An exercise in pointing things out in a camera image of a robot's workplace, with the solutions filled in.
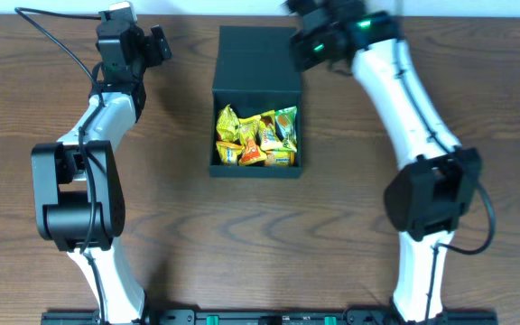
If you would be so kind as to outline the green pandan cake snack packet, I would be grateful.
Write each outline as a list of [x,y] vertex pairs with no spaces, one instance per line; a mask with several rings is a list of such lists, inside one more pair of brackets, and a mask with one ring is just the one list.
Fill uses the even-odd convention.
[[289,152],[297,151],[296,114],[297,107],[287,107],[275,112],[276,124],[283,138],[283,149]]

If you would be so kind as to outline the dark green box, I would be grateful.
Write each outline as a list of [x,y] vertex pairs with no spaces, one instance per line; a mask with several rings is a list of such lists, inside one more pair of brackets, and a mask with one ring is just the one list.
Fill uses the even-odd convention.
[[209,175],[225,178],[298,178],[303,171],[302,74],[294,67],[289,38],[293,27],[219,27],[218,57],[213,79],[212,122],[230,105],[240,117],[296,107],[298,152],[291,167],[224,165],[218,155],[217,131],[211,131]]

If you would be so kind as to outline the yellow chocolate wafer snack packet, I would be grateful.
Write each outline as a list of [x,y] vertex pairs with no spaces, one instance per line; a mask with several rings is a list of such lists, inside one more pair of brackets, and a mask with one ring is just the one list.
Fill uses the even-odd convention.
[[230,104],[218,112],[216,133],[220,142],[239,143],[240,123],[237,114]]

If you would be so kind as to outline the yellow chocolate cake snack packet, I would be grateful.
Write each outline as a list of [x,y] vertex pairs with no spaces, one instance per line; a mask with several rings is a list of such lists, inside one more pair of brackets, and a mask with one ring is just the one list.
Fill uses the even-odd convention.
[[276,133],[274,110],[264,112],[260,115],[258,136],[260,148],[265,152],[281,150],[283,148],[283,143]]

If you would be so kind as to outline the yellow cheddar sandwich snack packet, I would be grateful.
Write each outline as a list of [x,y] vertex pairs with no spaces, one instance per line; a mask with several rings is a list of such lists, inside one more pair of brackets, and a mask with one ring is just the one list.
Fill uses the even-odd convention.
[[238,156],[244,150],[244,147],[240,144],[223,141],[216,141],[216,148],[223,165],[237,165]]

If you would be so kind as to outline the orange cracker snack packet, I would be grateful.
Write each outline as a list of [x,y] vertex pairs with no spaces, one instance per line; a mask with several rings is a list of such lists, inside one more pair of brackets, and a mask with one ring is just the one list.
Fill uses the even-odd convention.
[[295,162],[295,152],[267,151],[265,166],[268,167],[290,167]]

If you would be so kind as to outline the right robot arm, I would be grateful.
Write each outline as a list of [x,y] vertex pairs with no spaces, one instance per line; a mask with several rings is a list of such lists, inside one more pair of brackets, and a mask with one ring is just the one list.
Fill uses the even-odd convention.
[[348,62],[387,131],[398,173],[384,192],[399,236],[399,275],[387,324],[494,324],[494,313],[445,311],[441,280],[460,217],[477,188],[481,160],[462,148],[435,111],[397,18],[361,1],[288,1],[302,28],[291,37],[295,67]]

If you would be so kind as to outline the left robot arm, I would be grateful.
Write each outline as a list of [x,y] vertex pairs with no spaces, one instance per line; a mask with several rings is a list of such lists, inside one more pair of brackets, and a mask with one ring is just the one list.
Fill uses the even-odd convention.
[[90,324],[150,324],[146,293],[127,261],[121,235],[125,199],[115,151],[145,104],[145,71],[172,56],[163,28],[145,33],[110,9],[97,27],[101,61],[88,71],[88,108],[54,143],[31,152],[36,225],[84,274],[98,310]]

